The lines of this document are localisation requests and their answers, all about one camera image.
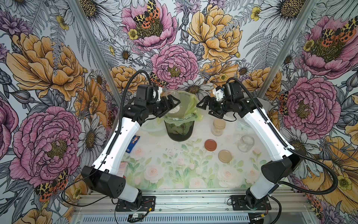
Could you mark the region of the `aluminium frame post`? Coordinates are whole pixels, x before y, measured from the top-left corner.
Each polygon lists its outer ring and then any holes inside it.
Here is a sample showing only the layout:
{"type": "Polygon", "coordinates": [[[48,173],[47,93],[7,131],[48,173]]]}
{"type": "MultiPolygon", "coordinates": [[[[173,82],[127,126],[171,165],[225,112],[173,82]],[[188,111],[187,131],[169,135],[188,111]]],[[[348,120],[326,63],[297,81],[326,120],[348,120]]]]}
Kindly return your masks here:
{"type": "Polygon", "coordinates": [[[288,32],[287,38],[282,45],[273,65],[270,68],[270,72],[268,73],[262,87],[257,93],[258,98],[262,98],[265,93],[267,92],[270,84],[272,83],[273,79],[276,77],[277,72],[281,67],[281,63],[283,62],[284,58],[289,53],[291,46],[294,44],[294,41],[297,39],[301,29],[306,26],[309,16],[311,15],[317,1],[316,0],[309,0],[306,1],[303,5],[301,13],[298,15],[296,22],[292,28],[292,31],[288,32]]]}
{"type": "Polygon", "coordinates": [[[118,104],[120,104],[122,102],[122,97],[121,97],[121,95],[116,87],[116,84],[110,74],[109,67],[103,57],[101,49],[100,49],[98,42],[96,40],[96,37],[91,30],[91,26],[84,15],[84,12],[82,10],[80,2],[79,1],[70,1],[69,6],[70,6],[71,10],[73,11],[74,17],[75,17],[78,25],[80,26],[81,31],[83,32],[84,37],[85,37],[87,43],[89,44],[89,47],[90,47],[98,65],[99,65],[99,68],[102,71],[104,78],[106,79],[106,81],[111,89],[113,97],[115,98],[116,102],[118,104]]]}

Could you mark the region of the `aluminium frame post left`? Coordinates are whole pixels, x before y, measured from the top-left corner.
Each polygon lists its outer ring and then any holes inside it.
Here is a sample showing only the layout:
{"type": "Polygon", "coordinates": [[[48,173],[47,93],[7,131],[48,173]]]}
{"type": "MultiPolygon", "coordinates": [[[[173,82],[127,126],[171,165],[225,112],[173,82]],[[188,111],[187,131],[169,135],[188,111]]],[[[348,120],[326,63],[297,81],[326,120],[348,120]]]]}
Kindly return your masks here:
{"type": "Polygon", "coordinates": [[[84,15],[84,12],[82,10],[80,2],[79,1],[70,1],[69,6],[70,6],[71,10],[73,11],[74,17],[75,17],[78,25],[80,26],[81,31],[83,32],[84,37],[85,37],[87,43],[89,44],[89,47],[90,47],[98,65],[99,65],[99,68],[102,71],[104,78],[106,79],[106,81],[111,89],[113,97],[115,98],[116,102],[118,104],[120,104],[122,102],[122,97],[121,97],[121,95],[116,87],[116,84],[110,74],[109,67],[103,57],[101,49],[100,49],[98,42],[96,40],[96,37],[91,30],[91,26],[84,15]]]}

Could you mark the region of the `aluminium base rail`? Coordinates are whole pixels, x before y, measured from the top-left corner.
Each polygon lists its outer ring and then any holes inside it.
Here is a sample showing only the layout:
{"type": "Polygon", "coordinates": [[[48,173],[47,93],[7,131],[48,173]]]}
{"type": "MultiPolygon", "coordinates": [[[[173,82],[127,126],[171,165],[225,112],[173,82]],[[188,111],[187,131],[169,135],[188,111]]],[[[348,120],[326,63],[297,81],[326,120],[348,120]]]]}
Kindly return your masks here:
{"type": "Polygon", "coordinates": [[[143,224],[318,224],[307,198],[288,188],[279,188],[256,211],[236,206],[232,196],[244,196],[245,189],[145,190],[143,197],[153,211],[120,208],[116,199],[102,198],[96,192],[79,200],[71,223],[126,224],[131,217],[145,215],[143,224]]]}

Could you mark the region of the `blue snack packet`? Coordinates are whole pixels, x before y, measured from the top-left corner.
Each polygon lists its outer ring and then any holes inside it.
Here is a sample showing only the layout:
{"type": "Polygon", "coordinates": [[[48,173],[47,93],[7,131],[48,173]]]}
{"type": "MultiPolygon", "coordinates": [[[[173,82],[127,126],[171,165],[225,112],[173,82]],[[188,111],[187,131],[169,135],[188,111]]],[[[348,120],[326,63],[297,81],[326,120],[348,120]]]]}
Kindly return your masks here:
{"type": "Polygon", "coordinates": [[[134,146],[137,144],[138,140],[140,139],[140,136],[134,135],[133,138],[131,139],[127,149],[126,149],[126,153],[131,153],[131,151],[133,150],[134,146]]]}

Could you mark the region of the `glass jar beige lid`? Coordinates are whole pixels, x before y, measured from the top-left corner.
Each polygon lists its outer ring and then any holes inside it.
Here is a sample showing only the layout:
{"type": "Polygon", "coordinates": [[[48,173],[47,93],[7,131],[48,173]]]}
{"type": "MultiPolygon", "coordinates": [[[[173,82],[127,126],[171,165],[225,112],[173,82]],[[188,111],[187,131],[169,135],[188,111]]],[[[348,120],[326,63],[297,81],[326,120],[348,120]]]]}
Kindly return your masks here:
{"type": "Polygon", "coordinates": [[[248,152],[255,144],[255,139],[251,135],[243,135],[237,142],[237,147],[241,152],[248,152]]]}
{"type": "Polygon", "coordinates": [[[211,132],[215,136],[221,136],[223,135],[225,128],[226,128],[226,121],[224,121],[223,119],[215,119],[213,121],[211,132]]]}

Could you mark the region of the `aluminium frame post right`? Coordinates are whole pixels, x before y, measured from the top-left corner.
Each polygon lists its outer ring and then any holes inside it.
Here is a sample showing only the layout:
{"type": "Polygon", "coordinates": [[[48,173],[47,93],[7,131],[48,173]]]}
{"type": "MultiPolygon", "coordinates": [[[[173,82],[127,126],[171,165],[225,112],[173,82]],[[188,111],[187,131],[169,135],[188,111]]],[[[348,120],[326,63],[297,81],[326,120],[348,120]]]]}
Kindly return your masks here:
{"type": "Polygon", "coordinates": [[[301,29],[306,26],[309,16],[311,15],[317,1],[316,0],[309,0],[306,1],[303,5],[301,13],[298,15],[296,22],[292,28],[292,31],[288,32],[287,38],[282,45],[273,65],[270,68],[270,72],[268,73],[262,87],[257,93],[258,98],[262,98],[265,93],[267,92],[270,84],[272,83],[273,79],[276,77],[277,72],[281,67],[281,63],[283,62],[284,58],[289,53],[291,46],[294,44],[294,41],[297,39],[301,29]]]}

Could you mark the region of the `pink red packet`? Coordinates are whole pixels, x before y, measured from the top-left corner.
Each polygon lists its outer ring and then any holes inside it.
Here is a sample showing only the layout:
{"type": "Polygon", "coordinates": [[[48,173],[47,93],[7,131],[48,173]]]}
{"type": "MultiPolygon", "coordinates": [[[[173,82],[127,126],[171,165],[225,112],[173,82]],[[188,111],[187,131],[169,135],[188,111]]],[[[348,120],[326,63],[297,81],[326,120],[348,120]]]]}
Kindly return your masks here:
{"type": "Polygon", "coordinates": [[[120,162],[118,172],[117,172],[117,176],[125,177],[125,173],[127,171],[127,166],[128,166],[127,162],[120,162]]]}

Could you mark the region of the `green plastic bin liner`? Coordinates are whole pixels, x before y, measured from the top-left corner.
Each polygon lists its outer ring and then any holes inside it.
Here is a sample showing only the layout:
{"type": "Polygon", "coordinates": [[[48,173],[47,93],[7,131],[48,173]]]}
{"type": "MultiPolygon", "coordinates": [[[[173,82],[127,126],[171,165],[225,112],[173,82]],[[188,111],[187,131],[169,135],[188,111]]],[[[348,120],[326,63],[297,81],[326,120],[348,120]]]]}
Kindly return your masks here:
{"type": "Polygon", "coordinates": [[[201,121],[203,115],[200,113],[199,108],[196,105],[199,103],[196,95],[186,91],[169,90],[161,94],[161,97],[167,95],[173,95],[181,101],[181,105],[184,106],[184,112],[179,115],[169,115],[168,113],[163,117],[167,123],[173,123],[180,125],[190,121],[201,121]]]}

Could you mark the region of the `glass jar orange lid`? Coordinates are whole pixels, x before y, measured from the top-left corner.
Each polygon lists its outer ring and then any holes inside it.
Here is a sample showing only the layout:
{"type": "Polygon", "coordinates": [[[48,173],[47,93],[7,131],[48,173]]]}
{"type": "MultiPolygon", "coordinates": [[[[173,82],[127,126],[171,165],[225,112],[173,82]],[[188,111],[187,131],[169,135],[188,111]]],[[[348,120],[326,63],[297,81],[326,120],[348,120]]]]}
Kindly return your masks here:
{"type": "Polygon", "coordinates": [[[184,112],[184,106],[181,105],[181,101],[174,96],[171,96],[171,99],[174,102],[175,107],[172,108],[168,114],[169,115],[179,115],[184,112]]]}

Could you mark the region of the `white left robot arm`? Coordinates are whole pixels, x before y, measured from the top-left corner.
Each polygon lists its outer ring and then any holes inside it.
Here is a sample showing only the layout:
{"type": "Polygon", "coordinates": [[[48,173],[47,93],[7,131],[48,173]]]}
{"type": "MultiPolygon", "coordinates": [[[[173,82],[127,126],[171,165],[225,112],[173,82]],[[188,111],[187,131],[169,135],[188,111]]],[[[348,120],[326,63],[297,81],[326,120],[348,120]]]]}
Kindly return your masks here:
{"type": "Polygon", "coordinates": [[[82,177],[89,189],[110,198],[126,201],[133,210],[142,204],[142,191],[117,175],[120,162],[142,124],[153,115],[161,118],[176,108],[180,100],[171,94],[161,97],[158,87],[140,85],[136,97],[120,109],[116,129],[100,156],[84,166],[82,177]]]}

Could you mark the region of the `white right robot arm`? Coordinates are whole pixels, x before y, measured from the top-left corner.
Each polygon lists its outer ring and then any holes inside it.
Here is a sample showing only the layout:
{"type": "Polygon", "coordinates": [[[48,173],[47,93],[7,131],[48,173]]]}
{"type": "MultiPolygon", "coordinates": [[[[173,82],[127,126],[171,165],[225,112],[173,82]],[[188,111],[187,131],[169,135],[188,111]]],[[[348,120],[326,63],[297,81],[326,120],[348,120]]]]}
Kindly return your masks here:
{"type": "Polygon", "coordinates": [[[208,109],[209,114],[218,119],[230,112],[238,114],[253,129],[271,158],[262,165],[258,180],[246,191],[246,206],[256,209],[302,160],[268,118],[261,102],[242,83],[226,82],[223,87],[214,89],[213,94],[213,97],[204,97],[197,107],[208,109]]]}

